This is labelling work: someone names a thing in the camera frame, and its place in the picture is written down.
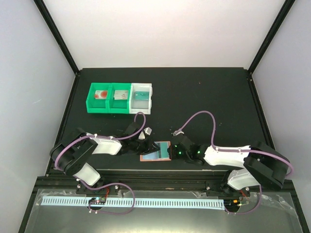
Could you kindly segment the teal VIP credit card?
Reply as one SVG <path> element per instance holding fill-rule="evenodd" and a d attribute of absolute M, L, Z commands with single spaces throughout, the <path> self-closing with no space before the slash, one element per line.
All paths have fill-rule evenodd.
<path fill-rule="evenodd" d="M 167 149 L 171 145 L 169 141 L 161 141 L 158 142 L 160 144 L 160 150 L 158 151 L 158 160 L 168 160 L 168 152 Z"/>

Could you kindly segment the brown leather card holder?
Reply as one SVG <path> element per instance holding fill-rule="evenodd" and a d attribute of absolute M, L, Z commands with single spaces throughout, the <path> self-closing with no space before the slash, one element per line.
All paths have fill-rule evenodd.
<path fill-rule="evenodd" d="M 156 151 L 140 155 L 141 162 L 160 162 L 172 160 L 172 148 L 170 141 L 157 141 L 155 142 L 155 145 Z"/>

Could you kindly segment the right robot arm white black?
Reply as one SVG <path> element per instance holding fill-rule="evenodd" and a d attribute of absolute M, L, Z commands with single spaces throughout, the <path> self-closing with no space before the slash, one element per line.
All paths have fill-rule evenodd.
<path fill-rule="evenodd" d="M 289 160 L 268 145 L 256 142 L 241 148 L 195 144 L 183 133 L 173 136 L 172 157 L 194 165 L 226 166 L 221 182 L 209 184 L 212 193 L 235 197 L 247 187 L 283 188 Z"/>

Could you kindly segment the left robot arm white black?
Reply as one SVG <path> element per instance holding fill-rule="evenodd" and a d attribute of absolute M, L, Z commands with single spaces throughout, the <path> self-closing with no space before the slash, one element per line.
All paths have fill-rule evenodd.
<path fill-rule="evenodd" d="M 151 139 L 152 129 L 132 122 L 127 129 L 113 136 L 99 136 L 75 129 L 50 151 L 54 167 L 67 176 L 73 176 L 87 184 L 94 194 L 101 193 L 104 181 L 94 166 L 88 163 L 94 154 L 147 155 L 160 151 L 160 146 Z"/>

